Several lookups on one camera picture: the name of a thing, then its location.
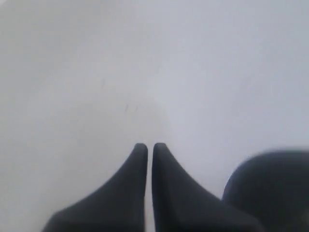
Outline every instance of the floor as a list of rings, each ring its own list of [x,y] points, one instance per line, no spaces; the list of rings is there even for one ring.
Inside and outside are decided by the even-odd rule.
[[[6,1],[0,231],[40,231],[53,212],[102,185],[136,142],[148,145],[150,161],[153,144],[166,142],[218,197],[248,157],[308,147],[308,8],[288,0]],[[152,232],[150,192],[148,181]]]

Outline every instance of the white surface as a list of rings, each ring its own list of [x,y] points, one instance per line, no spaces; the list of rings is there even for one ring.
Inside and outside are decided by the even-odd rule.
[[[246,157],[306,147],[308,8],[288,0],[3,4],[0,231],[40,231],[104,183],[136,142],[149,146],[149,160],[155,142],[168,143],[218,196]]]

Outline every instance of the white floor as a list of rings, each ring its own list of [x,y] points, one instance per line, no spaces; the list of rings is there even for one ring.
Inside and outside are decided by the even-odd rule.
[[[155,142],[168,143],[218,197],[248,156],[307,147],[308,10],[289,0],[8,0],[0,231],[40,231],[136,142],[149,160]]]

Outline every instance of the dark object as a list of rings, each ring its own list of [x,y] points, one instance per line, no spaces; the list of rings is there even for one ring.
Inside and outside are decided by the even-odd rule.
[[[309,152],[248,160],[229,179],[223,200],[255,216],[268,232],[309,231]]]
[[[43,232],[143,232],[147,147],[136,144],[101,188],[56,213]]]
[[[201,187],[165,144],[154,147],[152,192],[157,232],[262,232],[259,222]]]

